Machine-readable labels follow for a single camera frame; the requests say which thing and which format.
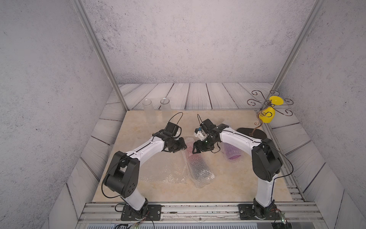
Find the aluminium corner post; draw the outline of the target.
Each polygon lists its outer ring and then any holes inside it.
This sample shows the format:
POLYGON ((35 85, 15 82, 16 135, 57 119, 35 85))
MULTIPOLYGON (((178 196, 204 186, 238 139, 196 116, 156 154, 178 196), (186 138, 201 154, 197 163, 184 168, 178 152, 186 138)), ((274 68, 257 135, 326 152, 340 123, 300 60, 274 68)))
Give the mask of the aluminium corner post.
POLYGON ((102 67, 106 73, 106 76, 107 76, 108 80, 110 81, 114 92, 116 93, 116 96, 117 96, 119 102, 121 103, 121 105, 125 111, 129 111, 129 108, 124 100, 121 90, 113 75, 112 69, 106 59, 103 49, 98 41, 98 38, 95 34, 92 24, 88 18, 87 12, 83 6, 83 2, 80 0, 71 0, 71 2, 76 10, 76 13, 78 14, 78 17, 83 25, 83 28, 85 29, 86 34, 93 46, 93 49, 94 49, 99 61, 102 64, 102 67))
POLYGON ((318 15, 320 14, 322 8, 324 7, 325 0, 316 0, 313 8, 311 9, 308 18, 306 19, 302 29, 300 30, 299 35, 297 36, 293 47, 291 48, 288 57, 286 58, 282 68, 280 69, 273 85, 270 90, 270 95, 272 95, 275 91, 278 90, 281 83, 283 82, 284 78, 286 77, 293 61, 295 60, 298 52, 301 49, 301 46, 305 39, 307 38, 308 34, 310 33, 318 15))

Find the left aluminium corner post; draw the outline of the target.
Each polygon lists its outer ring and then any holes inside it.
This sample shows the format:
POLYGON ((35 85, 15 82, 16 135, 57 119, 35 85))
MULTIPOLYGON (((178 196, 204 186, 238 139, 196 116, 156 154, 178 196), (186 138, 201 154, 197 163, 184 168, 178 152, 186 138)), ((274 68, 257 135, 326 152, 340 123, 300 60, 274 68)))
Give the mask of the left aluminium corner post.
POLYGON ((94 49, 99 61, 102 64, 102 67, 106 73, 106 76, 107 76, 108 80, 110 81, 114 92, 116 93, 116 96, 117 96, 119 102, 121 103, 121 105, 125 111, 129 111, 129 108, 124 100, 121 90, 113 75, 112 69, 106 59, 103 49, 98 41, 98 38, 95 34, 92 24, 88 18, 87 12, 83 6, 83 2, 80 0, 71 0, 71 2, 76 10, 76 13, 78 14, 78 17, 83 25, 83 28, 85 29, 86 34, 93 46, 93 49, 94 49))

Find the yellow plastic wine glass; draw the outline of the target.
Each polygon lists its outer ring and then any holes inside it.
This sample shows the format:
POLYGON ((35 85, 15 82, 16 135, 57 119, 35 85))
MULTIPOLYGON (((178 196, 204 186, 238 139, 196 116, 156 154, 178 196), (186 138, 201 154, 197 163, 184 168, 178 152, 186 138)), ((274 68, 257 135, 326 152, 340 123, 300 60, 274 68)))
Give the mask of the yellow plastic wine glass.
POLYGON ((280 106, 284 104, 284 100, 279 96, 271 96, 268 101, 266 101, 266 108, 258 113, 258 118, 263 123, 270 123, 276 114, 275 106, 280 106))

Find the right aluminium corner post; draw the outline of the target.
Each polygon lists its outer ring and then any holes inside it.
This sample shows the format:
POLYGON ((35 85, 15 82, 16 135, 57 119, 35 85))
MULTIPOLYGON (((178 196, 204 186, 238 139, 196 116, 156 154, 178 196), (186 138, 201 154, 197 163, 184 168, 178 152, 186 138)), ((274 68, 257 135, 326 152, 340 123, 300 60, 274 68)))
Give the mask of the right aluminium corner post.
POLYGON ((293 47, 291 48, 288 57, 286 58, 282 68, 280 69, 273 85, 270 90, 270 95, 272 95, 275 91, 278 90, 281 83, 283 82, 284 78, 286 77, 293 61, 295 60, 298 52, 301 49, 301 46, 305 39, 307 38, 308 34, 310 33, 318 15, 320 14, 322 8, 324 7, 325 0, 316 0, 313 8, 311 9, 308 18, 306 19, 302 29, 300 30, 299 35, 297 36, 293 47))

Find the aluminium rail frame front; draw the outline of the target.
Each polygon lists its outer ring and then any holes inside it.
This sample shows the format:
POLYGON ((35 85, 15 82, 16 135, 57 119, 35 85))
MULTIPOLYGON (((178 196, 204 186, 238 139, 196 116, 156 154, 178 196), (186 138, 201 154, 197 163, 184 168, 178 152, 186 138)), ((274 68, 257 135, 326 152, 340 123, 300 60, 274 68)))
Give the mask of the aluminium rail frame front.
POLYGON ((254 217, 248 202, 154 203, 147 219, 136 220, 123 204, 86 204, 77 229, 326 229, 313 202, 304 202, 295 186, 289 186, 292 202, 277 202, 265 219, 254 217))

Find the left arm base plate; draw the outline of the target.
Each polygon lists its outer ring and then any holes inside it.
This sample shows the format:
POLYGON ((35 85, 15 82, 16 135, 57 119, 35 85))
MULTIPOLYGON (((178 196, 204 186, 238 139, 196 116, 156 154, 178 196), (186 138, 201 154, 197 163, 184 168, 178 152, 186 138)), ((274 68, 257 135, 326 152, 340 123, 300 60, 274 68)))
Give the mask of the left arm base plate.
POLYGON ((143 206, 140 210, 135 210, 129 205, 125 205, 122 214, 121 221, 133 221, 146 218, 152 221, 160 221, 162 213, 162 205, 148 204, 143 206))

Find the clear bubble vase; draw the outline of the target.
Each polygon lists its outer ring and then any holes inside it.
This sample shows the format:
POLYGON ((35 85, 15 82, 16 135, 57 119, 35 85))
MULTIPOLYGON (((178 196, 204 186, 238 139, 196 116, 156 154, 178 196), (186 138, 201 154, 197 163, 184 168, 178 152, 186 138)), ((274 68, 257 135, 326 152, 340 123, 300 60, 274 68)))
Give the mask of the clear bubble vase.
POLYGON ((161 104, 160 110, 162 111, 163 121, 167 122, 172 117, 172 109, 169 98, 167 97, 162 98, 160 104, 161 104))

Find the pink bubble vase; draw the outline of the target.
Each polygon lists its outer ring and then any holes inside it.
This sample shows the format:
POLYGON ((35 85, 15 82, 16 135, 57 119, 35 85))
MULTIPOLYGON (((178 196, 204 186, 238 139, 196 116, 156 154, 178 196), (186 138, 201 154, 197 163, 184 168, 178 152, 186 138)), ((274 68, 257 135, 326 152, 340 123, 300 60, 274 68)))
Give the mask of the pink bubble vase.
POLYGON ((202 154, 193 154, 194 139, 191 137, 185 139, 185 144, 187 148, 183 152, 183 156, 189 176, 197 188, 203 188, 215 179, 215 175, 202 154))

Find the purple bubble wrapped vase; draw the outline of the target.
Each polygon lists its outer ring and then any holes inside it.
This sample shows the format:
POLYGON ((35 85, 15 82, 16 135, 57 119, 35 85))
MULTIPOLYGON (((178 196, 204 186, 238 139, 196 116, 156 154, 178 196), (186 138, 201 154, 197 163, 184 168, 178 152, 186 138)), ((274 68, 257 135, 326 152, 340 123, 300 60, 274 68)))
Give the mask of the purple bubble wrapped vase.
POLYGON ((231 144, 223 143, 223 155, 227 161, 236 162, 242 157, 243 152, 231 144))

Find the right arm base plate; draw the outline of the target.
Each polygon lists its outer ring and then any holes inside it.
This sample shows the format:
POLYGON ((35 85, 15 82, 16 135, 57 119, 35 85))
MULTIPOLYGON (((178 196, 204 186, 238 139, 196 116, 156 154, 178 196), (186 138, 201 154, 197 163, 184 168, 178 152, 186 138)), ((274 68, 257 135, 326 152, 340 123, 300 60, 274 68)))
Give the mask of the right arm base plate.
POLYGON ((239 204, 238 212, 240 220, 280 220, 280 213, 276 205, 263 207, 254 204, 239 204))

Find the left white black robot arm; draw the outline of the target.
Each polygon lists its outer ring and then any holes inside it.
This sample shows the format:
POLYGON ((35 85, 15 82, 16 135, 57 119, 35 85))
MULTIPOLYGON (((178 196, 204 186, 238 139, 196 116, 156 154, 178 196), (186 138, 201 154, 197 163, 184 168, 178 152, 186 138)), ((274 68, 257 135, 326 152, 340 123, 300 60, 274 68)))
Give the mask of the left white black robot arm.
POLYGON ((137 190, 140 166, 157 153, 175 153, 186 148, 183 137, 175 137, 161 130, 134 150, 127 153, 116 152, 107 169, 102 187, 106 186, 118 193, 131 212, 142 218, 147 215, 149 202, 137 190))

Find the clear glass vase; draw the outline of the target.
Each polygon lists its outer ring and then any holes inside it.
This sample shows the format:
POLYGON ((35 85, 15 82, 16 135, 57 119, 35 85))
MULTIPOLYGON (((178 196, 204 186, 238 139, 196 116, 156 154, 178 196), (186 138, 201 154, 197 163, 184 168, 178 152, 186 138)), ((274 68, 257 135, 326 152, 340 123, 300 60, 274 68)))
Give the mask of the clear glass vase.
POLYGON ((143 100, 145 118, 149 124, 156 123, 156 113, 150 99, 143 100))

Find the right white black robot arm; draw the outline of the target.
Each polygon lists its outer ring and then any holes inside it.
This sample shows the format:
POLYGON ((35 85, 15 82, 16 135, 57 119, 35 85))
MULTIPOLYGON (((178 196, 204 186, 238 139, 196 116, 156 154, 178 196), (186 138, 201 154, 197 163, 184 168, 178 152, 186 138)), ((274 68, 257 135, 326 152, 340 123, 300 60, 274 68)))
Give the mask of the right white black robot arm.
POLYGON ((253 171, 258 177, 257 193, 249 216, 266 219, 275 211, 273 191, 283 161, 271 139, 257 139, 235 131, 226 124, 217 126, 209 119, 203 121, 194 134, 199 140, 193 144, 193 154, 213 152, 219 142, 230 144, 248 153, 252 158, 253 171))

